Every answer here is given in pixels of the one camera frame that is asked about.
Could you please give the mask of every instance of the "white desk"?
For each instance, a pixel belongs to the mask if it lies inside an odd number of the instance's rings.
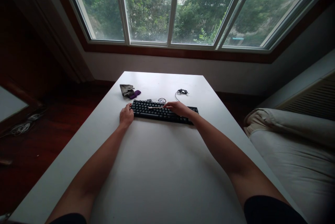
[[[195,106],[199,114],[241,148],[299,212],[203,76],[124,72],[10,217],[44,223],[71,180],[119,124],[129,102],[120,84],[132,84],[137,100],[165,98]],[[234,189],[194,126],[135,118],[91,216],[91,223],[245,223]]]

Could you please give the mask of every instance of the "cable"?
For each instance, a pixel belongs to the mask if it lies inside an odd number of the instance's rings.
[[[158,102],[161,103],[161,104],[166,104],[166,99],[165,98],[159,98]]]
[[[189,92],[187,91],[187,90],[184,90],[184,89],[179,89],[179,90],[177,90],[176,91],[176,93],[174,94],[174,97],[176,98],[176,100],[178,100],[179,102],[180,102],[180,100],[179,99],[177,99],[177,93],[180,93],[180,94],[184,94],[184,95],[187,95],[187,94],[189,94]]]
[[[39,119],[40,117],[42,117],[43,114],[33,114],[31,115],[26,122],[22,123],[22,124],[18,124],[16,126],[14,126],[7,134],[2,135],[0,138],[5,137],[7,135],[14,135],[14,136],[18,136],[22,133],[26,133],[27,131],[29,131],[35,124],[35,121],[37,119]]]

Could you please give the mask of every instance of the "tree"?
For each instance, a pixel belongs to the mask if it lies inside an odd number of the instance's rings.
[[[166,42],[171,0],[126,0],[132,40]]]
[[[98,39],[124,40],[118,0],[83,0]]]
[[[177,6],[176,22],[174,25],[173,41],[179,43],[209,43],[208,37],[203,35],[215,34],[219,29],[231,0],[183,0]]]
[[[212,44],[231,0],[183,1],[184,3],[177,7],[174,41]],[[235,34],[256,32],[265,23],[269,23],[269,20],[275,23],[286,12],[285,8],[282,7],[285,1],[247,0],[236,19]]]
[[[166,42],[171,0],[125,0],[131,40]],[[247,0],[229,36],[258,46],[288,9],[287,0]],[[83,0],[98,39],[124,40],[117,0]],[[212,44],[231,0],[182,0],[173,42]]]

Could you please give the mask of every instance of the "window glass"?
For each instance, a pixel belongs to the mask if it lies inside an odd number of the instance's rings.
[[[130,39],[166,42],[171,0],[126,0]]]
[[[124,41],[118,0],[77,0],[77,2],[93,39]]]
[[[224,45],[263,47],[300,0],[246,0]]]
[[[172,43],[213,44],[231,0],[178,0]]]

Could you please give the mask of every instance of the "sofa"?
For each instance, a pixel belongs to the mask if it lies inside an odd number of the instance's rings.
[[[306,221],[321,223],[335,195],[335,121],[258,108],[244,126]]]

